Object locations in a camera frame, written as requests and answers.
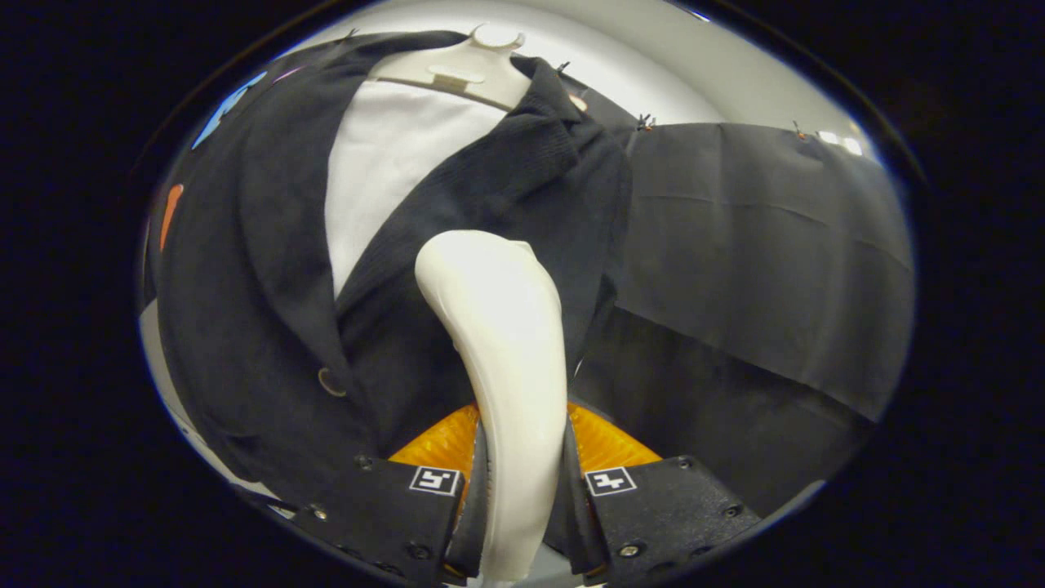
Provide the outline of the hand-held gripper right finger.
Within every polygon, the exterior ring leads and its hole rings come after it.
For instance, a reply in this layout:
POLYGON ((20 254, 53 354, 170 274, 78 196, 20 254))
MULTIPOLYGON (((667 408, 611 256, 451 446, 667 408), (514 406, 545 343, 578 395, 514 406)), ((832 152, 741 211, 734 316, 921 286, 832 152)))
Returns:
POLYGON ((665 586, 725 555, 761 523, 698 458, 660 457, 571 403, 558 548, 587 586, 665 586))

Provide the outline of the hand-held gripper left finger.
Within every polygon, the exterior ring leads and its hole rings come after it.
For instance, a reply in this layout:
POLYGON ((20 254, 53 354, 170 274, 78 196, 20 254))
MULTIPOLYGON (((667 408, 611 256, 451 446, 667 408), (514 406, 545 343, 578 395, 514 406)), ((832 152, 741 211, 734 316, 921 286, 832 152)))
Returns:
POLYGON ((480 411, 466 405, 390 458, 358 455, 292 526, 385 583, 465 585, 484 550, 486 455, 480 411))

